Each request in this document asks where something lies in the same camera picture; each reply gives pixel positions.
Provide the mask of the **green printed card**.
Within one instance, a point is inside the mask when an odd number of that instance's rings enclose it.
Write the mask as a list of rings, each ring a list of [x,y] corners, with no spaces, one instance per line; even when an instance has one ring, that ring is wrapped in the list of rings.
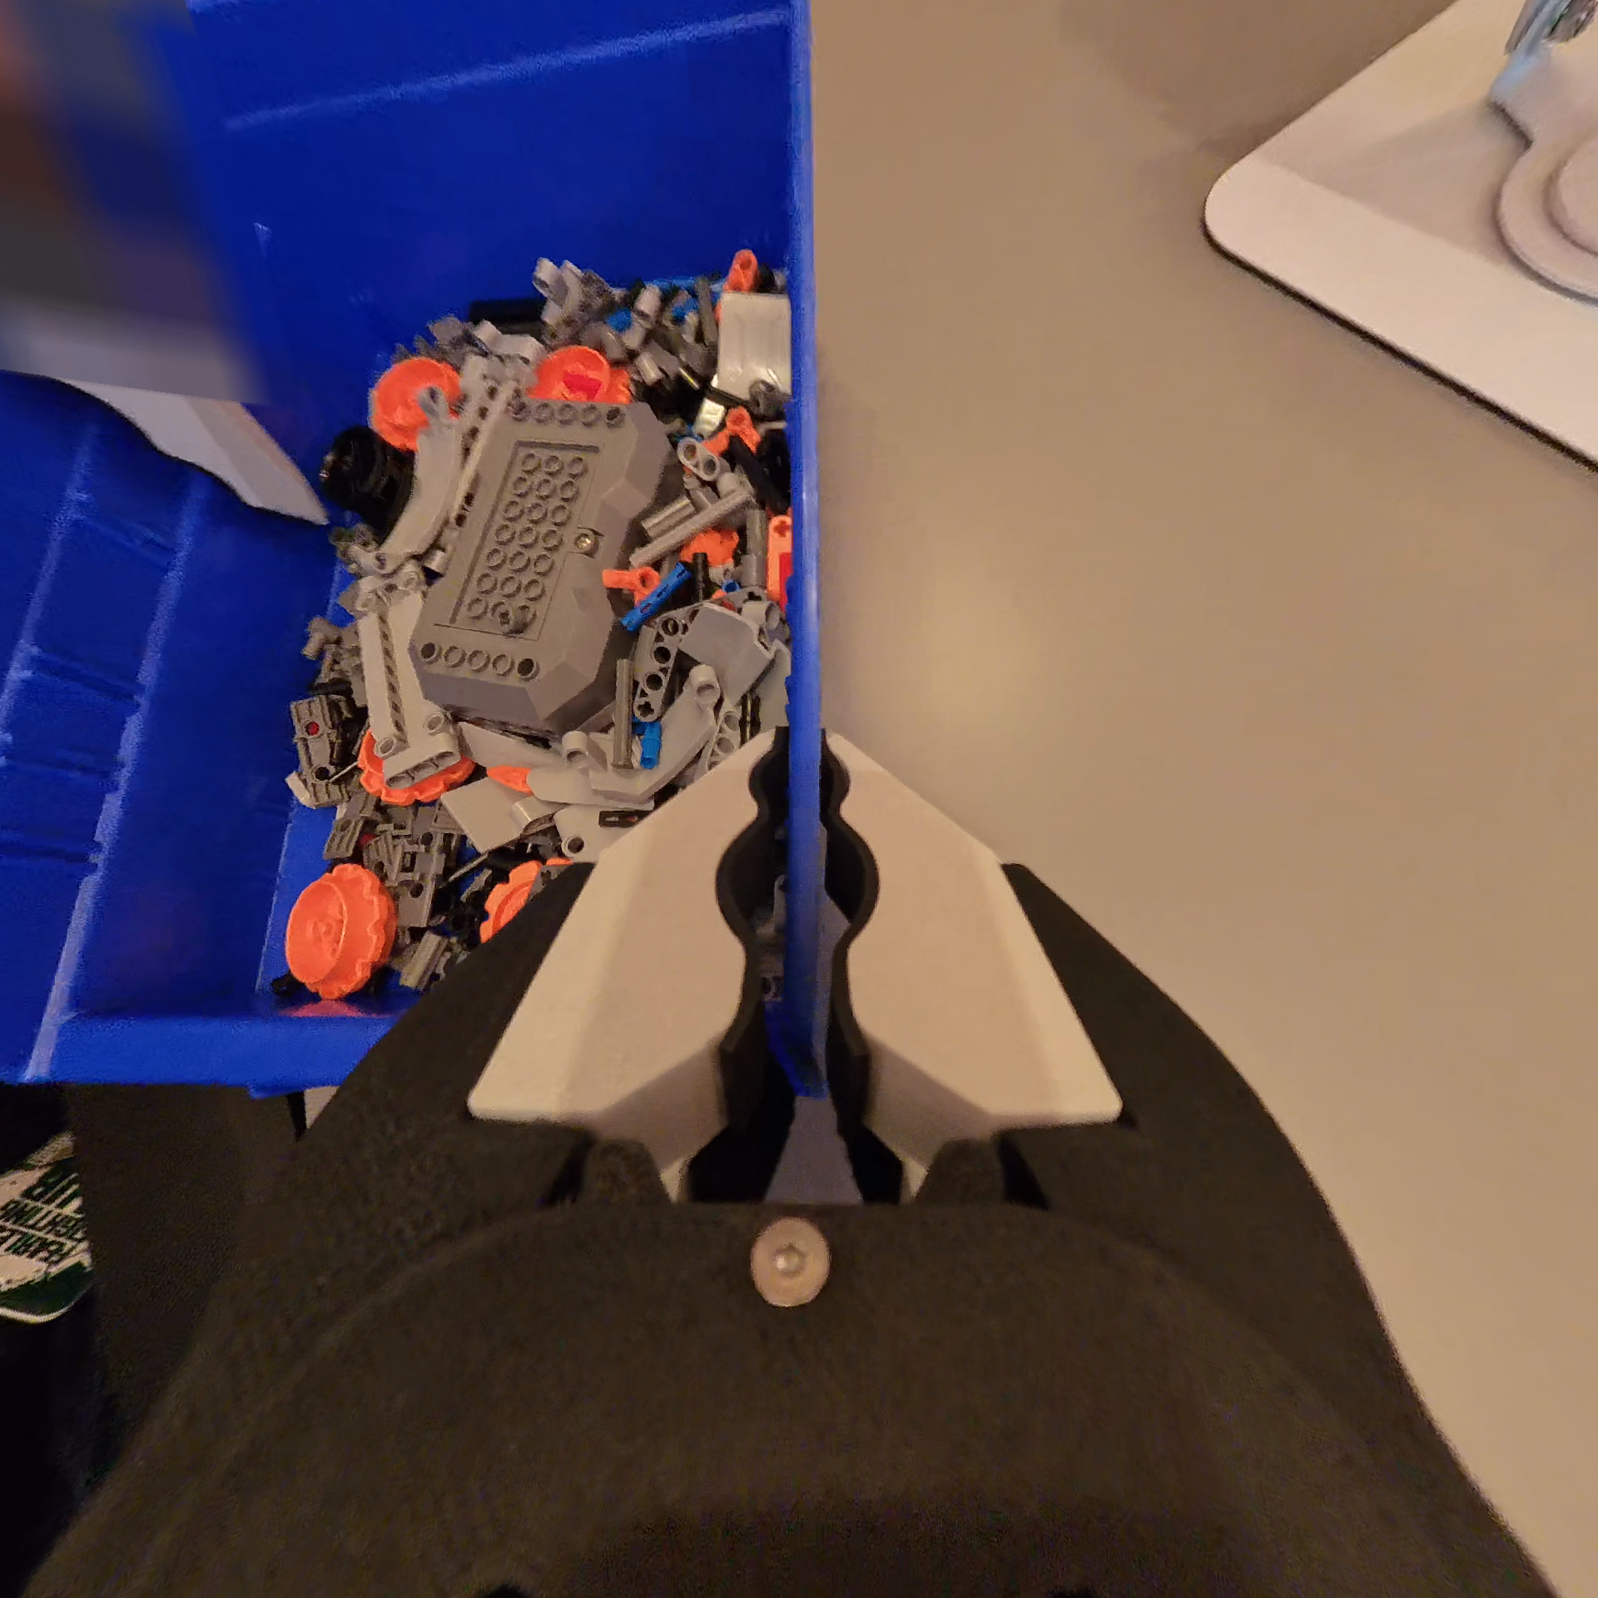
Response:
[[[74,1138],[59,1132],[2,1174],[2,1321],[46,1327],[91,1285]]]

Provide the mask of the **blue plastic bin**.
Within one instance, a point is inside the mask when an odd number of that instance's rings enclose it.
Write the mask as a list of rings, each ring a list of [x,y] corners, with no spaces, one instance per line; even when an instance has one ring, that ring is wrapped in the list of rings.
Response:
[[[312,474],[403,335],[736,248],[788,271],[795,735],[822,723],[809,4],[190,4],[162,56],[247,294],[266,429]],[[405,1003],[282,1009],[314,830],[287,706],[327,537],[4,373],[4,1081],[335,1087]]]

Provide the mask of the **heap of wheels and bricks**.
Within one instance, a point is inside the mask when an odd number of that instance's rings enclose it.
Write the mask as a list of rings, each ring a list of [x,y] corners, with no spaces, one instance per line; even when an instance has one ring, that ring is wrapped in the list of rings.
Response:
[[[527,299],[396,349],[320,469],[350,583],[316,617],[289,706],[323,866],[287,912],[280,1007],[422,994],[573,866],[786,723],[795,567],[788,280],[753,250],[717,276],[607,282],[542,259]],[[535,400],[647,406],[677,469],[605,587],[626,598],[613,704],[550,739],[455,718],[411,638],[451,564],[489,432]]]

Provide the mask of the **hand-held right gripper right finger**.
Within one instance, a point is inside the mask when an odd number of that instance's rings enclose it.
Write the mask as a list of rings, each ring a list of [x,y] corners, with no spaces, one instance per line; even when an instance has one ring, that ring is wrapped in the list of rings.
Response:
[[[915,1195],[951,1144],[1113,1125],[1122,1096],[997,855],[833,735],[822,821],[826,1081],[864,1201]]]

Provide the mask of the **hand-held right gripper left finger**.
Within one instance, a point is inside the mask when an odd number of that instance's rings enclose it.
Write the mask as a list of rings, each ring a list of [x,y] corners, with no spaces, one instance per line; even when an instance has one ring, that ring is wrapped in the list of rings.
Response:
[[[468,1094],[474,1119],[639,1144],[672,1199],[750,1127],[786,756],[788,729],[757,735],[599,857]]]

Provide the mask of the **large grey brick housing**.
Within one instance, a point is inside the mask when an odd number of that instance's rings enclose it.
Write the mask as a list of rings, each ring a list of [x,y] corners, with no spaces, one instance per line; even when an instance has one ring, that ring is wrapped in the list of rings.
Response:
[[[597,729],[626,611],[605,573],[641,545],[637,524],[675,469],[649,406],[546,398],[499,419],[451,564],[413,630],[424,699],[552,741]]]

